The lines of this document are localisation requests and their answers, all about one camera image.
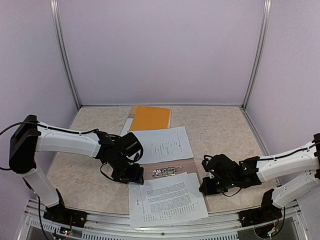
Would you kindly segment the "translucent grey plastic sheet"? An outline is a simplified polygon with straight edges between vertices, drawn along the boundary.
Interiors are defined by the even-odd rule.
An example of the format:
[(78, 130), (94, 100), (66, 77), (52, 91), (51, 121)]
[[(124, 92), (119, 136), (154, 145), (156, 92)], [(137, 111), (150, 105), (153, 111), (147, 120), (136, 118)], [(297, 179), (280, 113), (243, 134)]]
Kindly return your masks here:
[[(198, 188), (199, 178), (192, 158), (144, 164), (145, 183), (140, 186), (140, 195), (145, 213), (150, 215), (190, 215), (193, 218), (208, 217), (208, 210)], [(152, 171), (160, 168), (183, 166), (175, 175), (152, 177)]]

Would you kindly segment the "remaining white paper stack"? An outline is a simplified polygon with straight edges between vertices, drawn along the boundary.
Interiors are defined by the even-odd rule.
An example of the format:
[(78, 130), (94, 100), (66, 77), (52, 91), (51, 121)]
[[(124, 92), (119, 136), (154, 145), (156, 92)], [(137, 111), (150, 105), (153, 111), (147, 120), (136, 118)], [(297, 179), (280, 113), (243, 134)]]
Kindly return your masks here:
[(180, 173), (128, 186), (131, 228), (180, 224), (209, 216), (198, 175)]

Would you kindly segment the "metal clip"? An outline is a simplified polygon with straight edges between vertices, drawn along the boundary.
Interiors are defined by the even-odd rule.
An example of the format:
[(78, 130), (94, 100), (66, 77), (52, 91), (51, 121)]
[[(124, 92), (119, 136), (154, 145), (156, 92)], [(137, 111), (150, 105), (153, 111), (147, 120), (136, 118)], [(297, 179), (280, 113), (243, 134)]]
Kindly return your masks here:
[(153, 178), (162, 178), (162, 177), (174, 176), (176, 174), (176, 172), (182, 168), (183, 168), (182, 165), (157, 168), (152, 171), (152, 177)]

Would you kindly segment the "white printed paper sheets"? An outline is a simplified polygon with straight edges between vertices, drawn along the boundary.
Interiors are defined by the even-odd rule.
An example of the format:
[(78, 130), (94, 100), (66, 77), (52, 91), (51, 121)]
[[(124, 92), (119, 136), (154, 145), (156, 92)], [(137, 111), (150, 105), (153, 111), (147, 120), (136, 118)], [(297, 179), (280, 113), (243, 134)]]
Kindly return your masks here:
[(134, 131), (133, 134), (143, 147), (139, 164), (170, 162), (194, 157), (184, 126)]

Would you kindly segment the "orange file folder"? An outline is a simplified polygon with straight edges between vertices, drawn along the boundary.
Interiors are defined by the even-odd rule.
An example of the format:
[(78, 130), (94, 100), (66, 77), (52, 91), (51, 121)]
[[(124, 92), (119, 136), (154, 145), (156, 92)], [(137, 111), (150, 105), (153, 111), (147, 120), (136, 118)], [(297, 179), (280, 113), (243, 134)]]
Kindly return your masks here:
[(122, 128), (121, 135), (132, 131), (168, 129), (171, 124), (172, 111), (155, 106), (133, 106)]

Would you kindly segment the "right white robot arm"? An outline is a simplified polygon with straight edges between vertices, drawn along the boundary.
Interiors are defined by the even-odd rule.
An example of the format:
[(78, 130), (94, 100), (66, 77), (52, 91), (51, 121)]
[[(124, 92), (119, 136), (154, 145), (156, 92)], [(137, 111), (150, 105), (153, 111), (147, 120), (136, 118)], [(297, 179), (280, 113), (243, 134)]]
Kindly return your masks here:
[(266, 222), (282, 217), (282, 210), (293, 200), (320, 185), (320, 135), (298, 148), (276, 155), (255, 156), (235, 162), (224, 154), (204, 155), (202, 166), (210, 176), (204, 177), (199, 191), (205, 196), (225, 194), (229, 189), (246, 189), (269, 180), (297, 173), (288, 183), (265, 192), (260, 207), (242, 211), (242, 217)]

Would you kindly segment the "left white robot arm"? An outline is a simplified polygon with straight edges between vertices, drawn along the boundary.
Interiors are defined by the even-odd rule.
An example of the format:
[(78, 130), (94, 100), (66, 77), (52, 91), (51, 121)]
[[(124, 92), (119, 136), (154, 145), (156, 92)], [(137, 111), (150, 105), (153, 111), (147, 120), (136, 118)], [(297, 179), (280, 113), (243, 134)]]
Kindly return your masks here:
[(9, 168), (21, 175), (27, 185), (38, 195), (57, 221), (70, 218), (63, 198), (44, 172), (36, 164), (37, 152), (56, 152), (83, 155), (100, 160), (112, 168), (109, 179), (128, 184), (144, 183), (144, 169), (138, 164), (144, 149), (132, 133), (123, 136), (108, 134), (99, 129), (74, 131), (45, 125), (36, 115), (28, 115), (24, 121), (14, 124), (17, 128), (10, 138)]

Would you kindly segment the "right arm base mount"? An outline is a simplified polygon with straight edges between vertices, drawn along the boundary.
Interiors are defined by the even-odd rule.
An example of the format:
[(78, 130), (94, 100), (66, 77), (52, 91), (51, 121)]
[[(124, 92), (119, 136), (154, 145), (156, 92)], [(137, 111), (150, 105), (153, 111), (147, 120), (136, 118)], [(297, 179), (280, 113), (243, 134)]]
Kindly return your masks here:
[(240, 211), (238, 217), (242, 227), (259, 225), (262, 223), (279, 220), (283, 217), (280, 209), (264, 211), (258, 208)]

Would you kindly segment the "front aluminium rail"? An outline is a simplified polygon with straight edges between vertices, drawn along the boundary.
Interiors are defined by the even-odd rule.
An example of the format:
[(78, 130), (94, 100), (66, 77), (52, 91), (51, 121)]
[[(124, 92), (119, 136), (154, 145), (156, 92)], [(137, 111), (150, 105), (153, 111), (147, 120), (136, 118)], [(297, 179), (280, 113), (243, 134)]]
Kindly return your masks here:
[(83, 228), (72, 227), (71, 234), (62, 235), (65, 226), (50, 220), (39, 220), (44, 205), (36, 199), (27, 203), (17, 233), (18, 240), (256, 240), (259, 230), (276, 226), (274, 240), (308, 240), (307, 226), (296, 201), (285, 208), (280, 220), (243, 227), (236, 211), (210, 213), (207, 218), (176, 225), (131, 228), (126, 214), (88, 211)]

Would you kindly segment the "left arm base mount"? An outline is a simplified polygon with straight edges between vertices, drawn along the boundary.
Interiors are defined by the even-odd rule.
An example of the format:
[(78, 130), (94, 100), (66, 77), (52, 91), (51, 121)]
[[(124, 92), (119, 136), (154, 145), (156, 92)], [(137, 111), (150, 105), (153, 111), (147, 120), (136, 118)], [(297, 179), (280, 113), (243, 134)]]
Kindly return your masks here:
[(71, 227), (84, 228), (87, 220), (87, 215), (88, 214), (85, 211), (54, 206), (45, 208), (43, 218)]

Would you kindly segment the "left aluminium frame post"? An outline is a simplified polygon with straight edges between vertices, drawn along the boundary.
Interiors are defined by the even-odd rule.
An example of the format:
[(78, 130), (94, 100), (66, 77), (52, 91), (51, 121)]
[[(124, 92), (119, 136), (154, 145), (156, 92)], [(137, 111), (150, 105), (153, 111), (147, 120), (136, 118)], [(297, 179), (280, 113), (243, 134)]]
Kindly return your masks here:
[(50, 2), (53, 26), (55, 30), (56, 39), (57, 39), (58, 49), (60, 52), (60, 57), (61, 57), (64, 72), (65, 72), (66, 80), (70, 88), (71, 96), (75, 104), (75, 107), (77, 110), (80, 110), (82, 107), (82, 103), (81, 103), (79, 93), (73, 78), (70, 61), (68, 58), (67, 48), (64, 41), (64, 34), (63, 34), (63, 28), (62, 28), (60, 11), (59, 11), (59, 2), (57, 0), (50, 0), (49, 2)]

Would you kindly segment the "aluminium frame post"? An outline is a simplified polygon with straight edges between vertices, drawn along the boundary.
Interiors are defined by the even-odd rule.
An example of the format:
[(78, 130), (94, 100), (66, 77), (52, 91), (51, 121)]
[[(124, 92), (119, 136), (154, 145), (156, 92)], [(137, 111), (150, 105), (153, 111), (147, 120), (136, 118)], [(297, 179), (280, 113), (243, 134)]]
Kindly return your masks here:
[(82, 107), (82, 103), (81, 103), (79, 93), (73, 78), (70, 61), (68, 58), (67, 48), (64, 41), (64, 34), (63, 34), (63, 28), (62, 28), (60, 11), (59, 11), (59, 2), (57, 0), (50, 0), (49, 2), (50, 2), (53, 26), (55, 30), (56, 39), (57, 39), (58, 49), (60, 52), (60, 57), (61, 57), (64, 72), (65, 72), (66, 80), (70, 88), (71, 96), (75, 104), (75, 107), (77, 110), (80, 110)]
[(245, 112), (248, 108), (250, 98), (253, 93), (254, 85), (256, 82), (256, 78), (258, 75), (261, 59), (263, 56), (264, 51), (264, 45), (267, 37), (268, 32), (268, 26), (269, 26), (269, 19), (270, 19), (270, 13), (271, 13), (271, 0), (265, 0), (263, 5), (263, 12), (262, 12), (262, 19), (261, 19), (261, 25), (258, 35), (258, 41), (257, 41), (257, 47), (253, 59), (253, 65), (252, 69), (249, 75), (249, 82), (245, 91), (244, 99), (241, 105), (242, 110)]

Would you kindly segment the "right aluminium frame post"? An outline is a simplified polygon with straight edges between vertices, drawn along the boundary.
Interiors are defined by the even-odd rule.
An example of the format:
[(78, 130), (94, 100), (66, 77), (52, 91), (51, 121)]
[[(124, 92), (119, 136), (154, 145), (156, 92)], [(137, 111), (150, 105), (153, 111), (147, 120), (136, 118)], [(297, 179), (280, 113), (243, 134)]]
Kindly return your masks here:
[(254, 85), (256, 82), (256, 78), (258, 75), (261, 59), (263, 56), (264, 51), (264, 45), (267, 37), (268, 32), (268, 26), (269, 26), (269, 19), (270, 19), (270, 13), (271, 13), (271, 0), (265, 0), (263, 5), (263, 12), (262, 12), (262, 19), (261, 19), (261, 25), (258, 35), (258, 41), (257, 41), (257, 47), (253, 59), (253, 65), (252, 69), (249, 75), (249, 82), (245, 91), (244, 99), (241, 105), (242, 110), (245, 112), (248, 108), (250, 98), (253, 93)]

